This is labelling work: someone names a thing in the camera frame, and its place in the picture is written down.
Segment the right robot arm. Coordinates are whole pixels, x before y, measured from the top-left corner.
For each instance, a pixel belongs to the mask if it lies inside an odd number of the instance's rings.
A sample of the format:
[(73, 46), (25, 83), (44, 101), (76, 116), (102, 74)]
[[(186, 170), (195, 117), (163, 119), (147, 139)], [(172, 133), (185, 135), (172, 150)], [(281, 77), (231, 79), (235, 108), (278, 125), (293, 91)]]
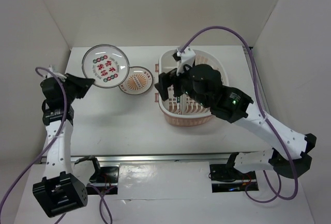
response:
[(161, 73), (155, 88), (163, 101), (169, 99), (169, 87), (173, 87), (176, 97), (189, 96), (208, 108), (213, 116), (246, 129), (271, 146), (259, 152), (232, 153), (225, 167), (230, 178), (270, 170), (295, 179), (310, 169), (309, 152), (315, 147), (316, 136), (298, 133), (261, 112), (243, 91), (223, 85), (221, 73), (210, 65), (187, 66), (181, 74), (177, 74), (176, 69)]

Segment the aluminium side rail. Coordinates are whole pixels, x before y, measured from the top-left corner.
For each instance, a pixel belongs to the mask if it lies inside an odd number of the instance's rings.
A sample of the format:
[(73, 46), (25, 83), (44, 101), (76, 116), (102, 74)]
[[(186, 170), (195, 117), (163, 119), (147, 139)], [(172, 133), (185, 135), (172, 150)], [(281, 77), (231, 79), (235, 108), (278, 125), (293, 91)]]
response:
[(261, 80), (259, 77), (259, 73), (257, 70), (255, 59), (253, 57), (252, 50), (253, 50), (253, 47), (246, 48), (245, 46), (243, 46), (244, 55), (245, 55), (247, 65), (249, 67), (251, 78), (253, 81), (255, 98), (256, 98), (257, 102), (260, 103), (260, 106), (262, 107), (262, 109), (264, 111), (266, 111), (267, 113), (269, 113), (269, 107), (268, 107), (268, 104), (266, 101), (263, 86), (262, 86), (262, 83), (261, 83)]

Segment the plate with dark blue rim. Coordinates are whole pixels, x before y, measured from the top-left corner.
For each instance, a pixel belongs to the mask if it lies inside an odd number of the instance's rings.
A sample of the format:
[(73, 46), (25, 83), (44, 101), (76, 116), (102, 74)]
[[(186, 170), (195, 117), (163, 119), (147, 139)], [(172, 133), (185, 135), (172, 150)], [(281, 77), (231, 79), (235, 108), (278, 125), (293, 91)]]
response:
[(182, 115), (183, 113), (183, 95), (176, 97), (177, 114)]

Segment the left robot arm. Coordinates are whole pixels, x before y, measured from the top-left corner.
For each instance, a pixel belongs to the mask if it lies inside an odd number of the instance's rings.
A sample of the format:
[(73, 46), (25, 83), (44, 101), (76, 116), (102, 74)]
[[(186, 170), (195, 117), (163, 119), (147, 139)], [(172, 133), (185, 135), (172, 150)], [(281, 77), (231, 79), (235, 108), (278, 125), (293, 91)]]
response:
[(83, 98), (94, 82), (94, 79), (67, 73), (59, 78), (49, 74), (40, 84), (45, 96), (42, 121), (47, 131), (47, 160), (42, 180), (33, 185), (33, 195), (48, 217), (65, 214), (88, 203), (88, 180), (75, 176), (71, 165), (74, 118), (71, 104)]

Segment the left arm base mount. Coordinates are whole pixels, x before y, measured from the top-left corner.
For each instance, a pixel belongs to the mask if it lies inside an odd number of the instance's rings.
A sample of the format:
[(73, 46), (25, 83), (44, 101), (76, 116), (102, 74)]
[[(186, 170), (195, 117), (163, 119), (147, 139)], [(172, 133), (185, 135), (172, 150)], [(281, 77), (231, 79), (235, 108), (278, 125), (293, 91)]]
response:
[(118, 194), (119, 165), (101, 166), (98, 174), (92, 176), (89, 183), (101, 193), (107, 195)]

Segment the aluminium front rail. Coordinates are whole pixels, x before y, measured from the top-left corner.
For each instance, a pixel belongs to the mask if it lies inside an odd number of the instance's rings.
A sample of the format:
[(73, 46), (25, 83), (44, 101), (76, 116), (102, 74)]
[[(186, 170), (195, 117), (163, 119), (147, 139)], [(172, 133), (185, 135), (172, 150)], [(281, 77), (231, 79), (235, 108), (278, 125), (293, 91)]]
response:
[(227, 161), (231, 153), (96, 156), (100, 163)]

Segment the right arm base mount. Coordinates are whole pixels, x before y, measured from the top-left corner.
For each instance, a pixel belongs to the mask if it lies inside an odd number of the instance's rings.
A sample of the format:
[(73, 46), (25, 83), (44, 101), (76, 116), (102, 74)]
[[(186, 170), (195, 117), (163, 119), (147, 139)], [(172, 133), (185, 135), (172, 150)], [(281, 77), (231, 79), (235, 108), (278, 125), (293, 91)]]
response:
[(228, 169), (225, 164), (211, 164), (209, 169), (208, 178), (211, 180), (212, 193), (245, 191), (246, 186), (248, 191), (259, 190), (255, 172), (243, 174)]

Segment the white and pink dish rack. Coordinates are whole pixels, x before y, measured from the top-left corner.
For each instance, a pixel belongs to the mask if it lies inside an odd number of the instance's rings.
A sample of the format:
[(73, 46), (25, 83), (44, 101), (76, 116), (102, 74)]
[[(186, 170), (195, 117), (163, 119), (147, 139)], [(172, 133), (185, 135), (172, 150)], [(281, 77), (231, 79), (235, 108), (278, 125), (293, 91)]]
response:
[[(169, 72), (176, 68), (176, 61), (173, 59), (173, 51), (167, 51), (160, 56), (158, 63), (155, 64), (155, 72), (161, 74), (162, 72)], [(218, 61), (213, 55), (195, 49), (196, 58), (195, 63), (208, 64), (214, 70), (218, 70), (222, 76), (224, 85), (229, 85), (229, 79), (222, 63)], [(162, 101), (158, 93), (155, 94), (155, 101), (158, 102), (160, 110), (164, 114), (165, 120), (173, 126), (178, 127), (193, 127), (203, 125), (214, 118), (209, 109), (202, 107), (200, 104), (183, 95), (183, 113), (177, 114), (176, 97), (174, 97), (173, 87), (168, 88), (169, 99)]]

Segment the plate with orange sunburst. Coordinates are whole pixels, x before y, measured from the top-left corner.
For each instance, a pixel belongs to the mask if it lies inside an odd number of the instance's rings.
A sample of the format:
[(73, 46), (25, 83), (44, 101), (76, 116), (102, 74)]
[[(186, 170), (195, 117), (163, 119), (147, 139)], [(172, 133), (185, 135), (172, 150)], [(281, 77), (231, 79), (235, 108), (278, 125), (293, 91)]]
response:
[(130, 67), (128, 77), (119, 85), (119, 89), (128, 95), (141, 95), (151, 89), (153, 82), (153, 74), (147, 68), (133, 66)]

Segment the plate with red characters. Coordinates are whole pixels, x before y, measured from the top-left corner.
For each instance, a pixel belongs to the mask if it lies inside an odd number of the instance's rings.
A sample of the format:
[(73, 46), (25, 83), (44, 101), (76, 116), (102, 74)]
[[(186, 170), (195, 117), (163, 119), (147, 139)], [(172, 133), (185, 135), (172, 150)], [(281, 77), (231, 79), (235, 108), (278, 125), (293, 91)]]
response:
[(127, 55), (113, 45), (94, 46), (82, 58), (84, 76), (94, 79), (94, 85), (100, 88), (118, 87), (127, 79), (129, 70)]

